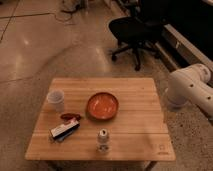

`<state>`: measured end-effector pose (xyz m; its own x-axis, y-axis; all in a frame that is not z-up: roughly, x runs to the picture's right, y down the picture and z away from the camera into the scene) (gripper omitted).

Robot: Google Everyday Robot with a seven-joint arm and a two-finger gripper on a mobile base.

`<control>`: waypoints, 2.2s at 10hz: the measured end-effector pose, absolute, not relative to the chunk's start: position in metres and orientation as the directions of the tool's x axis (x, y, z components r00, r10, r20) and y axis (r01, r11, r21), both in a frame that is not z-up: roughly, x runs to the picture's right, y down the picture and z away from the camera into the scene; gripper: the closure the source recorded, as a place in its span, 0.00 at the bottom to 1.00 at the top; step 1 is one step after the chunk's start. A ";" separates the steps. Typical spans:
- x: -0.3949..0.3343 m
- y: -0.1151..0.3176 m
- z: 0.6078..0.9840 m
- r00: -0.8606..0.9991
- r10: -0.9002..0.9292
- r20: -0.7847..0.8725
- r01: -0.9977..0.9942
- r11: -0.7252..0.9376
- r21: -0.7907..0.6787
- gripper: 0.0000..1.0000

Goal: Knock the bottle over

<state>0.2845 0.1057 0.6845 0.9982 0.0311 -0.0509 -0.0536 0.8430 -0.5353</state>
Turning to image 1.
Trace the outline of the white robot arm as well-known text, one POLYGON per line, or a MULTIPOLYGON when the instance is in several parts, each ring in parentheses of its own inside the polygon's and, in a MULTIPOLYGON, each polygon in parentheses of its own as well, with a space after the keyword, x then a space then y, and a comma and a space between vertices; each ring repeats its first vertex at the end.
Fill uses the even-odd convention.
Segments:
POLYGON ((193 64, 169 74, 164 102, 168 109, 178 110, 188 101, 204 113, 213 126, 213 88, 208 85, 210 69, 203 64, 193 64))

